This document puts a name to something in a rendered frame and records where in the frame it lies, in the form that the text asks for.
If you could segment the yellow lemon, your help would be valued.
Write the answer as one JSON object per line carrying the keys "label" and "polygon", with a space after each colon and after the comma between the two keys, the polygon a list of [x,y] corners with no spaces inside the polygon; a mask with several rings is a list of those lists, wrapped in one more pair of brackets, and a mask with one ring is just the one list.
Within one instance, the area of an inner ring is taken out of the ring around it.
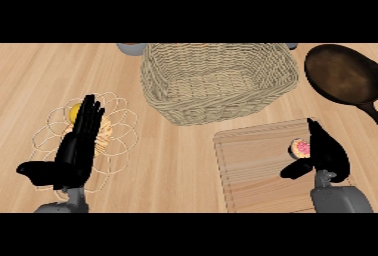
{"label": "yellow lemon", "polygon": [[71,110],[69,110],[69,121],[71,121],[72,124],[75,123],[75,119],[77,119],[80,107],[81,107],[81,103],[77,103],[77,104],[71,107]]}

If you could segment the grey bowl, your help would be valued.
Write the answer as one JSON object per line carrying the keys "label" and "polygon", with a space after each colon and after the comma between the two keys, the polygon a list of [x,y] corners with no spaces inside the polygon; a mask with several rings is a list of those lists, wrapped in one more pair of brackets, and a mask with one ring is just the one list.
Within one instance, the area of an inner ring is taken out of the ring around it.
{"label": "grey bowl", "polygon": [[120,51],[125,55],[140,56],[143,54],[146,43],[134,43],[134,44],[118,43],[117,46]]}

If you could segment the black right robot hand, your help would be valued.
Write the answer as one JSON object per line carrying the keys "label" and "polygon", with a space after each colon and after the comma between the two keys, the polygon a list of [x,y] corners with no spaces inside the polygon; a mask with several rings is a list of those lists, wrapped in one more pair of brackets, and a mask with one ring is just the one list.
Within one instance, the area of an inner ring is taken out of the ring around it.
{"label": "black right robot hand", "polygon": [[350,175],[350,161],[347,152],[323,130],[317,121],[307,119],[310,132],[309,156],[294,155],[294,146],[289,146],[288,152],[292,154],[295,161],[282,169],[281,177],[297,179],[312,170],[334,173],[332,183],[341,183]]}

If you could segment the beige wicker basket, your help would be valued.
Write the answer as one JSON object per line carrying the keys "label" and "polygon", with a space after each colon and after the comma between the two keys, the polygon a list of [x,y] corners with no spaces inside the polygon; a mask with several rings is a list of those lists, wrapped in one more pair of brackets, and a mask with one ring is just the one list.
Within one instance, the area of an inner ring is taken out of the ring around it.
{"label": "beige wicker basket", "polygon": [[283,43],[151,43],[143,51],[145,99],[171,124],[245,117],[298,84]]}

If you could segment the tan croissant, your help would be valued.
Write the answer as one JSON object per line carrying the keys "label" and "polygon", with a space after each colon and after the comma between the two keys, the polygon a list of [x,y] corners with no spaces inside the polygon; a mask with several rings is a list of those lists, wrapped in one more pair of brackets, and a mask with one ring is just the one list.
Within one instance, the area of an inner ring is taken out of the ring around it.
{"label": "tan croissant", "polygon": [[99,156],[108,147],[112,135],[112,125],[106,117],[102,118],[99,133],[94,140],[94,156]]}

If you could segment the pale wooden cutting board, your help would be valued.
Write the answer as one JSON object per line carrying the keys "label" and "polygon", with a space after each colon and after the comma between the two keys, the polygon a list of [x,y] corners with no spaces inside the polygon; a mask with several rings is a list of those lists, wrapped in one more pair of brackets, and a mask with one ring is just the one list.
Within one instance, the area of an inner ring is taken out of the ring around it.
{"label": "pale wooden cutting board", "polygon": [[294,162],[288,147],[294,139],[310,141],[306,119],[221,131],[214,149],[230,213],[314,212],[310,190],[314,172],[283,179],[281,170]]}

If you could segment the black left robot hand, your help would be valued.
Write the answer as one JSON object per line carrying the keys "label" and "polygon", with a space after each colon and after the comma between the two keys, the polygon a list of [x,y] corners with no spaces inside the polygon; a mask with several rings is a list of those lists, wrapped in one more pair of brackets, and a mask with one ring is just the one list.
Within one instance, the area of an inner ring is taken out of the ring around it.
{"label": "black left robot hand", "polygon": [[94,141],[105,109],[94,95],[84,97],[72,131],[65,135],[53,161],[28,161],[16,173],[30,178],[35,186],[52,185],[55,190],[84,186],[93,167]]}

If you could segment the dark brown frying pan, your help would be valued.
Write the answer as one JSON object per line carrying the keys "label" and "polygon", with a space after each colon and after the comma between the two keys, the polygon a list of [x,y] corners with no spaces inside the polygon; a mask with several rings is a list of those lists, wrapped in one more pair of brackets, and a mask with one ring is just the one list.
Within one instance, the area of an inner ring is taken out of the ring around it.
{"label": "dark brown frying pan", "polygon": [[354,49],[322,44],[306,55],[304,73],[316,92],[332,102],[356,106],[378,124],[378,63]]}

